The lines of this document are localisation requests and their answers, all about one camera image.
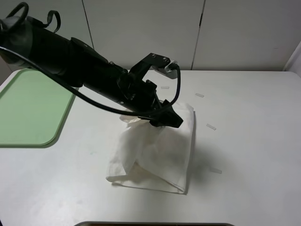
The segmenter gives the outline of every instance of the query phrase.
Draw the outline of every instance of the table surface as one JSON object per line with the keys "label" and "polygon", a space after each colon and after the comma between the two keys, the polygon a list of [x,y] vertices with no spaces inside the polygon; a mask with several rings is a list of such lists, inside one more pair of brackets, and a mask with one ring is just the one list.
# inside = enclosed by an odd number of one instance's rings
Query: table surface
{"label": "table surface", "polygon": [[[158,85],[161,99],[174,95],[176,80],[154,71],[146,79]],[[87,88],[80,91],[120,108]],[[107,182],[119,116],[76,98],[53,146],[0,149],[3,226],[301,225],[301,78],[290,72],[182,71],[179,100],[196,116],[186,195]],[[205,173],[204,162],[222,174]]]}

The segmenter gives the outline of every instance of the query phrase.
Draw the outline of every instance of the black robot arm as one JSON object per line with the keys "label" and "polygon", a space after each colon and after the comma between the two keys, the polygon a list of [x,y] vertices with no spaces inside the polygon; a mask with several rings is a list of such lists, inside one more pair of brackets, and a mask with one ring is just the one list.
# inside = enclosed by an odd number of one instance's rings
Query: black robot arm
{"label": "black robot arm", "polygon": [[[15,16],[22,8],[22,15]],[[55,32],[58,30],[58,12],[49,12],[47,24],[27,16],[27,13],[28,5],[23,2],[7,18],[0,20],[0,54],[7,63],[33,67],[78,97],[104,110],[148,119],[153,126],[178,128],[181,125],[182,118],[172,108],[179,96],[181,84],[180,68],[175,61],[151,53],[128,72],[109,62],[82,41],[76,38],[67,40],[46,30],[53,15],[57,19]],[[177,92],[171,102],[159,101],[157,85],[149,80],[143,81],[150,67],[169,78],[177,77]],[[83,85],[132,112],[104,106],[73,88]]]}

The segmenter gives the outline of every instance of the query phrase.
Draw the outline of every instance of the tape mark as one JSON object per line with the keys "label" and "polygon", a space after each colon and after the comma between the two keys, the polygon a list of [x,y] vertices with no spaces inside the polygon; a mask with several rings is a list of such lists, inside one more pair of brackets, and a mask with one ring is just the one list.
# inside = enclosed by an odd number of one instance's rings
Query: tape mark
{"label": "tape mark", "polygon": [[222,171],[220,169],[216,169],[216,168],[213,168],[213,167],[209,167],[209,171],[213,172],[213,173],[222,174]]}
{"label": "tape mark", "polygon": [[196,96],[198,96],[198,97],[204,97],[204,95],[199,94],[199,93],[196,93]]}
{"label": "tape mark", "polygon": [[209,128],[211,128],[211,129],[213,129],[213,130],[216,130],[216,128],[214,126],[212,126],[212,125],[207,124],[206,126],[209,127]]}

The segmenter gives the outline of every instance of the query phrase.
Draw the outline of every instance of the light green tray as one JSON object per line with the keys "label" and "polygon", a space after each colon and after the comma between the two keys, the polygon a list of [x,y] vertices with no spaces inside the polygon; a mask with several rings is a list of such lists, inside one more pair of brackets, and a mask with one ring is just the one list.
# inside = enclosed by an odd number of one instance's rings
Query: light green tray
{"label": "light green tray", "polygon": [[0,147],[49,144],[63,125],[72,97],[39,71],[19,71],[0,93]]}

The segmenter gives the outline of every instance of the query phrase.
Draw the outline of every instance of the cloth fold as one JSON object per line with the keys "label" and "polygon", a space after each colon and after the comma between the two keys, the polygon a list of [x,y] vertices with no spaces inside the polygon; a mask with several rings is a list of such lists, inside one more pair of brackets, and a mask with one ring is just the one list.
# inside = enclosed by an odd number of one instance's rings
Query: cloth fold
{"label": "cloth fold", "polygon": [[125,122],[113,149],[107,177],[115,185],[184,193],[193,132],[193,108],[175,103],[179,128],[153,127],[147,120],[121,116]]}

